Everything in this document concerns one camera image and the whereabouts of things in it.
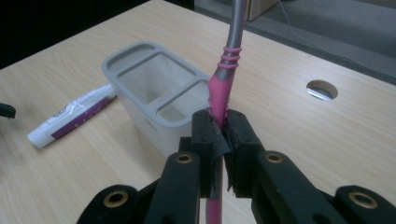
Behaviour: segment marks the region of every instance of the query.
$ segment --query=purple stripe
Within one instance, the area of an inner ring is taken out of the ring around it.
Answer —
[[[95,115],[99,110],[101,110],[105,105],[107,105],[111,101],[111,98],[104,98],[99,101],[97,104],[93,105],[91,108],[86,110],[84,113],[76,117],[75,119],[68,122],[64,125],[60,130],[53,133],[51,136],[55,139],[59,139],[67,133],[70,133],[73,129],[77,128],[78,125],[85,122],[87,119],[90,119],[93,115]]]

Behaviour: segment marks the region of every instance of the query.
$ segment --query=wooden table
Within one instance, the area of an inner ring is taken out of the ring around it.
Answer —
[[[164,158],[118,99],[44,149],[26,135],[106,83],[102,61],[138,41],[155,41],[211,75],[228,28],[151,1],[1,70],[0,102],[17,117],[0,118],[0,223],[75,223],[100,190],[141,189],[158,178]],[[396,87],[249,32],[242,46],[230,108],[247,115],[265,148],[287,154],[325,192],[354,184],[396,204]],[[338,96],[309,95],[315,79]],[[225,192],[223,221],[254,223],[249,200]]]

